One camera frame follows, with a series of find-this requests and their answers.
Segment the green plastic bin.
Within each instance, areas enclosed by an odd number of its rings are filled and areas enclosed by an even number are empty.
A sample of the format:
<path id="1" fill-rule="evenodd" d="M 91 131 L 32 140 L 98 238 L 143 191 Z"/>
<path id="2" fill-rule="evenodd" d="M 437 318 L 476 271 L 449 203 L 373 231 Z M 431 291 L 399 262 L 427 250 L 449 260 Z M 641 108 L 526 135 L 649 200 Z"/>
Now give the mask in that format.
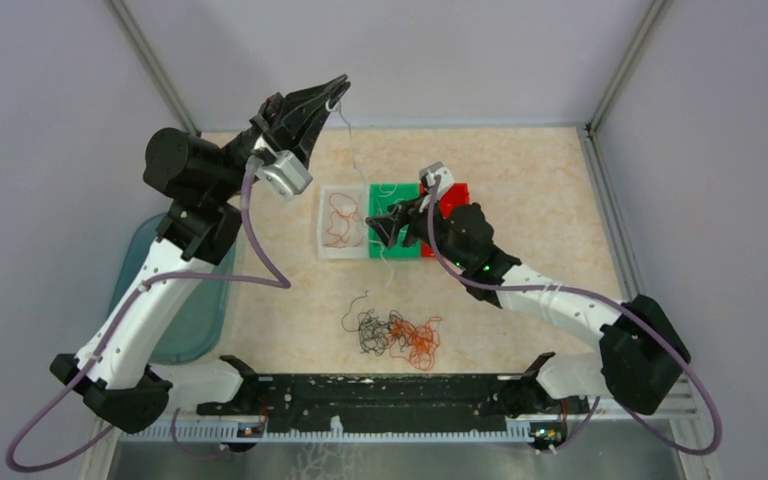
<path id="1" fill-rule="evenodd" d="M 370 185 L 368 216 L 377 216 L 388 205 L 403 200 L 410 200 L 419 196 L 417 183 L 375 183 Z M 394 246 L 384 249 L 372 230 L 368 229 L 368 252 L 371 258 L 383 258 L 387 260 L 417 260 L 420 258 L 420 244 L 410 247 Z"/>

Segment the red plastic bin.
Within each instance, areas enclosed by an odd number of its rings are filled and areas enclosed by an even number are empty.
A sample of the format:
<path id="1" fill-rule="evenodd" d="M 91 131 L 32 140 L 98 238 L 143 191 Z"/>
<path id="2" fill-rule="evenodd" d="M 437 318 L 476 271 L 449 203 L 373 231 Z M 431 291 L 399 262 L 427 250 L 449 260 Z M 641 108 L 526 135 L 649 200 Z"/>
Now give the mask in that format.
<path id="1" fill-rule="evenodd" d="M 419 193 L 425 194 L 428 189 L 419 184 Z M 443 218 L 450 216 L 452 210 L 458 206 L 471 203 L 470 192 L 467 183 L 455 183 L 439 200 L 439 206 Z M 433 258 L 435 255 L 432 249 L 425 243 L 420 243 L 420 257 Z"/>

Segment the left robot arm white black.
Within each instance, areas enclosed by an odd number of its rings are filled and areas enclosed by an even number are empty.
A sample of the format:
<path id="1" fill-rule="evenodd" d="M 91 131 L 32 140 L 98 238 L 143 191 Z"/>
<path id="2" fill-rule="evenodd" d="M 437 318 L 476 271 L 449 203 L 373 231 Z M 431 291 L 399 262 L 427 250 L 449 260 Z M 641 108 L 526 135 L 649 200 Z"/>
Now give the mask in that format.
<path id="1" fill-rule="evenodd" d="M 256 182 L 291 199 L 312 181 L 313 148 L 350 88 L 346 75 L 270 96 L 247 129 L 225 145 L 176 128 L 157 131 L 145 151 L 144 182 L 171 205 L 126 295 L 79 351 L 60 354 L 51 371 L 67 391 L 112 427 L 138 433 L 163 414 L 252 411 L 260 399 L 253 371 L 225 355 L 203 364 L 154 365 L 152 353 L 180 307 L 240 234 L 259 248 L 250 219 Z"/>

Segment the teal plastic container lid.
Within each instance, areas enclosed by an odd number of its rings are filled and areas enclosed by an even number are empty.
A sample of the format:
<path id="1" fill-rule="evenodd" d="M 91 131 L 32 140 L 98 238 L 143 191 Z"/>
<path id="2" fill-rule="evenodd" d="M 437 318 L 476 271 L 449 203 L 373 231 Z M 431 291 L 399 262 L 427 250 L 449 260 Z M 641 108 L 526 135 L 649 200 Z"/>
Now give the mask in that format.
<path id="1" fill-rule="evenodd" d="M 128 293 L 163 218 L 162 213 L 149 217 L 133 234 L 113 290 L 110 310 Z M 149 361 L 162 365 L 189 364 L 208 354 L 221 338 L 229 296 L 228 282 L 201 282 L 181 305 Z"/>

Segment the aluminium frame post left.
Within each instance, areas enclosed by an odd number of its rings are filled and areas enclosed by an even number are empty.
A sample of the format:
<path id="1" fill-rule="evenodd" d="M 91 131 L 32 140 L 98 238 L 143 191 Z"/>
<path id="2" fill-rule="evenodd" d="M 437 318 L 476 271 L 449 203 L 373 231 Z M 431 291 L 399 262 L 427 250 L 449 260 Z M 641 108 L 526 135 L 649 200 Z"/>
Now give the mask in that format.
<path id="1" fill-rule="evenodd" d="M 197 127 L 130 7 L 123 0 L 106 0 L 105 4 L 179 127 L 190 134 L 201 136 L 201 130 Z"/>

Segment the aluminium frame post right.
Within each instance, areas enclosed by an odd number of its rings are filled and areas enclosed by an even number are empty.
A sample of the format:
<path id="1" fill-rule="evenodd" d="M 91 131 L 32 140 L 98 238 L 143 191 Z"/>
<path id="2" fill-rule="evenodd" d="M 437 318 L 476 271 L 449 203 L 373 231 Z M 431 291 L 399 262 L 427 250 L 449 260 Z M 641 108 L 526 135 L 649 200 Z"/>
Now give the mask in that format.
<path id="1" fill-rule="evenodd" d="M 597 136 L 607 121 L 608 115 L 642 59 L 663 16 L 672 4 L 671 0 L 655 0 L 649 3 L 646 13 L 637 27 L 628 48 L 597 103 L 591 120 L 587 123 L 587 131 L 592 138 Z"/>

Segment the aluminium frame post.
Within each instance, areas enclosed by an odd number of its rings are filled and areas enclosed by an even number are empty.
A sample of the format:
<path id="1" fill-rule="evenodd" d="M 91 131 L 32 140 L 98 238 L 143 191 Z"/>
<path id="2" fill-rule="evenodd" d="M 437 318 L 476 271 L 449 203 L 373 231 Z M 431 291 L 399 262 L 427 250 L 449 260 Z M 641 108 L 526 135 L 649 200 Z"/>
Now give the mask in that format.
<path id="1" fill-rule="evenodd" d="M 587 131 L 592 138 L 597 136 L 607 121 L 608 115 L 642 59 L 663 16 L 672 4 L 671 0 L 655 0 L 649 3 L 646 13 L 637 27 L 628 48 L 597 103 L 591 120 L 587 123 Z"/>
<path id="2" fill-rule="evenodd" d="M 106 0 L 105 4 L 179 127 L 190 134 L 201 136 L 201 130 L 197 127 L 130 7 L 123 0 Z"/>

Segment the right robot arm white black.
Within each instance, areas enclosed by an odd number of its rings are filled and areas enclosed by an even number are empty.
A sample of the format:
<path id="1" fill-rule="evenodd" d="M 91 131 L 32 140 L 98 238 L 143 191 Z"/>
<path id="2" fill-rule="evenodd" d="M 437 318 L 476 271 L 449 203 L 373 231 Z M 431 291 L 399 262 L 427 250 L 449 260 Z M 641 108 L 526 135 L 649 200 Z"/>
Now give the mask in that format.
<path id="1" fill-rule="evenodd" d="M 529 408 L 548 412 L 564 397 L 609 396 L 636 414 L 659 409 L 691 357 L 655 299 L 638 294 L 619 302 L 556 283 L 495 244 L 479 204 L 443 215 L 421 202 L 401 201 L 365 223 L 387 248 L 435 246 L 477 300 L 536 316 L 591 347 L 587 354 L 554 354 L 538 366 L 523 385 Z"/>

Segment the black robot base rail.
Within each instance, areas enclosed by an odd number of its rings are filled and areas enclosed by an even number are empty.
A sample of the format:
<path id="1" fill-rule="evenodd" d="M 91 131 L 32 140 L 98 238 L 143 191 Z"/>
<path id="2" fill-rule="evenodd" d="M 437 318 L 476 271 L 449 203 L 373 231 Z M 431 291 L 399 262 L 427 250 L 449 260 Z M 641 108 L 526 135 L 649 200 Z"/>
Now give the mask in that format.
<path id="1" fill-rule="evenodd" d="M 525 374 L 249 374 L 201 416 L 252 415 L 269 433 L 496 433 L 520 416 L 582 414 L 588 401 L 550 398 Z"/>

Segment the white plastic bin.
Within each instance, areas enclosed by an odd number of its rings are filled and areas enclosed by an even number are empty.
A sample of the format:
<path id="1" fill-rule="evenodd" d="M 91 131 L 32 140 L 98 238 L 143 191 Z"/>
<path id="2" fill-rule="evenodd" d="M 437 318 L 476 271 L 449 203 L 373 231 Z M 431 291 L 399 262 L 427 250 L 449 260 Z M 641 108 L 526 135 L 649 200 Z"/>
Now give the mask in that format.
<path id="1" fill-rule="evenodd" d="M 316 247 L 321 260 L 368 257 L 369 208 L 365 185 L 326 185 L 320 190 Z"/>

